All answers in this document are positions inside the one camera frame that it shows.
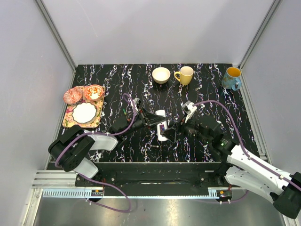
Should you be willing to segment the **white remote control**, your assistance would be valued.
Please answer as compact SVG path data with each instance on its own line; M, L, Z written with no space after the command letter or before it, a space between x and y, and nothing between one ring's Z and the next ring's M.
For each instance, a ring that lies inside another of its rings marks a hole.
M165 110L157 110L155 112L156 115L159 115L159 116L163 116L163 117L166 117L166 112ZM165 142L167 141L168 139L163 136L161 133L167 129L167 121L163 121L159 124L157 124L157 136L158 136L158 140L160 142Z

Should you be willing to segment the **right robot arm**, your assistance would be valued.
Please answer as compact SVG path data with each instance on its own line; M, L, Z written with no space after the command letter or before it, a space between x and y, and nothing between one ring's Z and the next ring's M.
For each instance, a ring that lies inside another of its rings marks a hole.
M244 149L223 134L214 118L205 116L199 123L182 119L170 128L159 126L159 131L172 142L186 135L207 144L212 158L222 163L214 172L218 186L231 184L249 190L271 202L286 217L297 218L301 211L301 174L283 171Z

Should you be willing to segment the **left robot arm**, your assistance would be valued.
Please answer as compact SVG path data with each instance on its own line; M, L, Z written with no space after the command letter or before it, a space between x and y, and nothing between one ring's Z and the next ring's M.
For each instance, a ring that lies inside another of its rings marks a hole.
M143 127L152 130L166 121L166 115L162 110L150 113L140 108L135 112L133 119L128 119L125 115L116 118L109 134L93 133L79 125L74 125L49 146L48 152L55 159L57 167L61 167L66 172L74 171L83 174L91 186L97 186L101 183L102 175L94 163L86 157L90 150L112 151L118 145L122 145L125 141L124 137L129 134Z

